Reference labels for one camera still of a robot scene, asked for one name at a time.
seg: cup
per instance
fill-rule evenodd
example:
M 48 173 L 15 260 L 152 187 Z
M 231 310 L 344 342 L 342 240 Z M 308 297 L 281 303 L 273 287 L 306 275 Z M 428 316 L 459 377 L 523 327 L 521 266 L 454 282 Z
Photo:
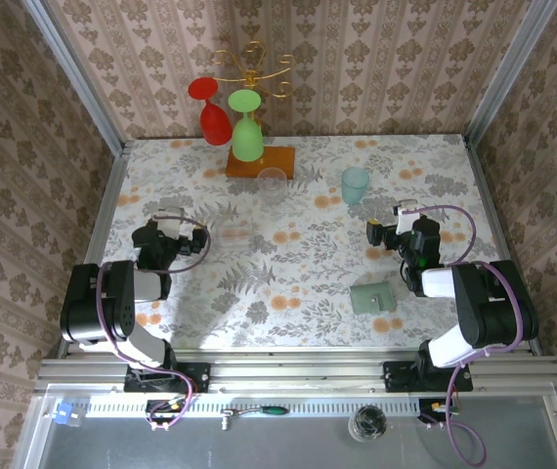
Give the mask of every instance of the cup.
M 341 174 L 341 198 L 348 205 L 357 205 L 364 198 L 369 174 L 363 168 L 353 166 Z
M 287 175 L 278 168 L 266 168 L 257 175 L 257 188 L 261 199 L 276 205 L 287 196 Z

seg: glass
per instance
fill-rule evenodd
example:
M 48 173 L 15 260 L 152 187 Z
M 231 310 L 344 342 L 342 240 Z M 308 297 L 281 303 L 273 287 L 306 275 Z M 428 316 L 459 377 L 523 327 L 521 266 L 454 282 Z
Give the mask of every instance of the glass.
M 254 161 L 263 154 L 261 127 L 248 115 L 260 104 L 261 97 L 252 90 L 238 90 L 229 96 L 229 106 L 242 112 L 241 121 L 233 129 L 233 155 L 241 161 Z
M 348 205 L 357 205 L 364 198 L 369 174 L 363 168 L 348 168 L 341 174 L 341 198 Z
M 188 88 L 188 93 L 195 100 L 205 100 L 206 106 L 200 114 L 200 127 L 204 140 L 209 145 L 219 146 L 231 139 L 233 127 L 224 110 L 209 102 L 218 91 L 218 82 L 210 76 L 203 76 L 194 80 Z
M 261 199 L 276 205 L 287 196 L 287 176 L 278 168 L 266 168 L 257 175 L 257 188 Z

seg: damask wallpaper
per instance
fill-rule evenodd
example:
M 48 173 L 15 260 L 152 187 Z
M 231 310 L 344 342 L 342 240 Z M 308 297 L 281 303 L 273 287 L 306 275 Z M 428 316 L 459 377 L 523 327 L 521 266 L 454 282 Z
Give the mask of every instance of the damask wallpaper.
M 42 357 L 59 341 L 72 265 L 111 156 L 20 2 L 0 0 L 0 468 Z
M 479 145 L 493 195 L 557 355 L 557 10 Z
M 48 0 L 121 135 L 200 136 L 217 49 L 268 46 L 294 94 L 257 111 L 270 135 L 463 133 L 529 0 Z M 223 86 L 218 103 L 235 85 Z

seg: table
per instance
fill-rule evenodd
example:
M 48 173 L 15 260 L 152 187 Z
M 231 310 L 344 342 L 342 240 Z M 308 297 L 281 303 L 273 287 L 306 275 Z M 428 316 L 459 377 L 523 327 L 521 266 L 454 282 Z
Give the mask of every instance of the table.
M 365 222 L 393 224 L 392 206 L 465 208 L 478 229 L 468 260 L 497 259 L 466 148 L 458 135 L 277 137 L 296 147 L 295 178 L 282 204 L 268 207 L 254 180 L 224 175 L 228 147 L 203 140 L 146 140 L 130 154 L 104 260 L 134 257 L 131 233 L 158 208 L 184 207 L 210 231 L 250 233 L 250 249 L 212 247 L 205 262 L 173 277 L 167 301 L 136 305 L 136 321 L 176 348 L 417 347 L 456 322 L 452 300 L 416 298 L 399 274 L 400 256 L 371 247 Z M 359 205 L 341 200 L 340 176 L 360 165 L 370 186 Z M 442 260 L 452 262 L 471 235 L 463 215 L 428 214 L 442 224 Z M 191 226 L 184 226 L 189 232 Z M 195 258 L 177 259 L 183 266 Z M 356 315 L 349 286 L 388 280 L 397 308 Z

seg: light blue plastic cup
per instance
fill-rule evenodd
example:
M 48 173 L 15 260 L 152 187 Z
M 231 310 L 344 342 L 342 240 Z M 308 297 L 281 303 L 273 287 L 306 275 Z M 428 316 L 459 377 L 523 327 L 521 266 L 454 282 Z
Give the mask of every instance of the light blue plastic cup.
M 341 198 L 348 205 L 357 205 L 364 198 L 369 174 L 363 168 L 348 168 L 341 174 Z

